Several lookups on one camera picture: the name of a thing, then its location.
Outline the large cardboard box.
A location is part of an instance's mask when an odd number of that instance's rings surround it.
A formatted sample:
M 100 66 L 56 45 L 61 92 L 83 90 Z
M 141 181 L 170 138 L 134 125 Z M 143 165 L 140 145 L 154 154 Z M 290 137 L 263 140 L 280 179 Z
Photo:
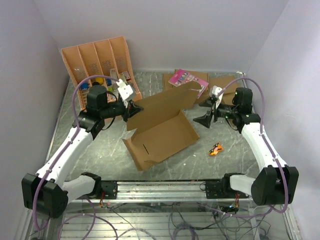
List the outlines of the large cardboard box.
M 200 84 L 194 81 L 140 99 L 143 111 L 129 118 L 124 139 L 138 171 L 146 171 L 170 156 L 196 143 L 200 138 L 184 114 L 193 107 Z

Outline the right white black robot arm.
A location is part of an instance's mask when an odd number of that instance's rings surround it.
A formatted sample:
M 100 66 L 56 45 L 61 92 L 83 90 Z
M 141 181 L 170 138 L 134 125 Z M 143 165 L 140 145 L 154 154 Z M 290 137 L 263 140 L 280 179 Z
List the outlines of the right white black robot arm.
M 280 157 L 272 146 L 264 129 L 261 117 L 252 108 L 253 92 L 249 88 L 238 87 L 232 104 L 221 102 L 222 88 L 213 86 L 209 97 L 199 104 L 210 110 L 194 122 L 206 128 L 219 118 L 231 120 L 249 144 L 257 161 L 259 174 L 256 178 L 243 173 L 226 173 L 218 183 L 207 181 L 205 192 L 208 199 L 231 198 L 236 193 L 252 197 L 258 206 L 291 204 L 298 183 L 299 172 Z

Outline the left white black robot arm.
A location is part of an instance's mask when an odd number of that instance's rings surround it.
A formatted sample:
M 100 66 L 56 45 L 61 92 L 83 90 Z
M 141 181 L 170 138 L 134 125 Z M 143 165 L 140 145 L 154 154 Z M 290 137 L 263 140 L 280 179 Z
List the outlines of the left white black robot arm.
M 27 209 L 56 219 L 73 200 L 82 196 L 91 199 L 101 196 L 100 176 L 84 172 L 71 181 L 66 181 L 66 177 L 82 152 L 107 128 L 106 119 L 114 120 L 121 116 L 126 122 L 143 110 L 133 101 L 136 93 L 131 85 L 121 83 L 117 90 L 118 95 L 113 102 L 108 102 L 110 91 L 103 85 L 93 85 L 88 90 L 85 110 L 73 122 L 62 145 L 36 174 L 27 173 L 23 177 L 22 196 Z

